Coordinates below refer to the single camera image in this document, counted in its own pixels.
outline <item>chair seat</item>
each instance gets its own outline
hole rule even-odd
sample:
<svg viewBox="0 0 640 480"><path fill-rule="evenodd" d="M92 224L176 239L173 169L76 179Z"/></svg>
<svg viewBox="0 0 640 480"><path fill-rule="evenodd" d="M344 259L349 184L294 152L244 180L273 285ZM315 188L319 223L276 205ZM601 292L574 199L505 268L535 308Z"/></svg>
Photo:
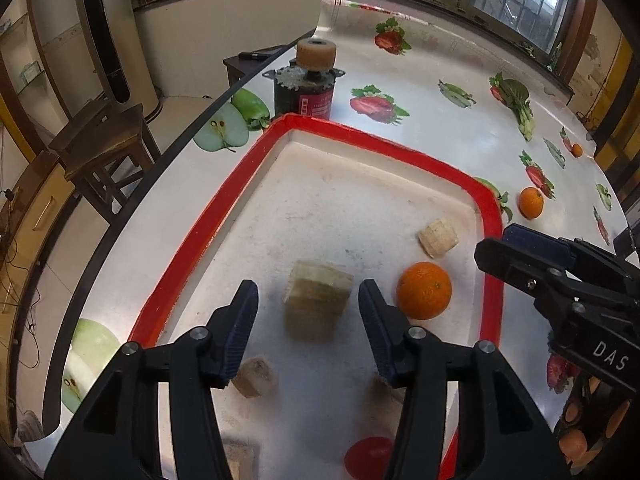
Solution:
<svg viewBox="0 0 640 480"><path fill-rule="evenodd" d="M73 145L66 158L67 180L100 164L109 164L132 144L141 142L145 125L142 104L109 117Z"/></svg>

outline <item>stool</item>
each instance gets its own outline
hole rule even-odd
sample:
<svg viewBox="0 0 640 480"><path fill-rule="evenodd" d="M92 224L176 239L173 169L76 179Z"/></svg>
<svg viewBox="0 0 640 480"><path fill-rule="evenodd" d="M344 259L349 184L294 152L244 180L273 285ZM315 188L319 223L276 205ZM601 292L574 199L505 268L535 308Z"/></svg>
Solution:
<svg viewBox="0 0 640 480"><path fill-rule="evenodd" d="M113 173L127 157L140 170L115 182ZM61 158L65 178L111 223L115 218L113 199L121 206L126 204L122 188L151 170L160 158L160 150L145 123L142 104L137 104L82 131Z"/></svg>

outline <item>peeling wall paint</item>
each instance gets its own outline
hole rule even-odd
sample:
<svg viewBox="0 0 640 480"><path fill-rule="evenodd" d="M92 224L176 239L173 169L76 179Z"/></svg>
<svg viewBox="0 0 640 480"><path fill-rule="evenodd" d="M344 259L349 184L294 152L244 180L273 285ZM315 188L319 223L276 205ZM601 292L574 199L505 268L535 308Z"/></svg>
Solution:
<svg viewBox="0 0 640 480"><path fill-rule="evenodd" d="M575 92L569 102L569 108L574 113L588 116L607 81L621 38L622 33L616 20L602 0L598 0L591 33L569 83Z"/></svg>

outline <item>red tomato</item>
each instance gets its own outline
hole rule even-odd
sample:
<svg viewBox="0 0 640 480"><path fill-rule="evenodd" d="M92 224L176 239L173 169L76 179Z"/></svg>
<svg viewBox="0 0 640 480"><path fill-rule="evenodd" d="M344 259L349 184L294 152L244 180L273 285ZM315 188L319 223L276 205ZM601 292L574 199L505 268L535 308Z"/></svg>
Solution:
<svg viewBox="0 0 640 480"><path fill-rule="evenodd" d="M344 467L354 480L382 480L393 448L390 438L364 438L349 448L344 456Z"/></svg>

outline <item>red tray rim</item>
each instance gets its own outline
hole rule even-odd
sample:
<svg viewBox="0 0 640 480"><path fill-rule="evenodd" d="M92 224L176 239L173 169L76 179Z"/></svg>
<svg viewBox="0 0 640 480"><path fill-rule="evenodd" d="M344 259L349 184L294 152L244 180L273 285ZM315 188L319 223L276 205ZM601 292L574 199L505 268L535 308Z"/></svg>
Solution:
<svg viewBox="0 0 640 480"><path fill-rule="evenodd" d="M379 153L457 184L476 203L482 219L484 236L498 238L502 236L502 216L493 192L468 174L425 153L417 152L343 124L297 114L286 114L273 121L256 140L204 208L140 310L128 340L137 341L144 348L154 346L158 342L184 285L219 231L231 208L269 152L291 130L302 130L319 137L337 140L363 150ZM502 323L504 283L486 274L482 296L479 339L487 339L498 345ZM456 444L457 434L447 449L440 478L453 476Z"/></svg>

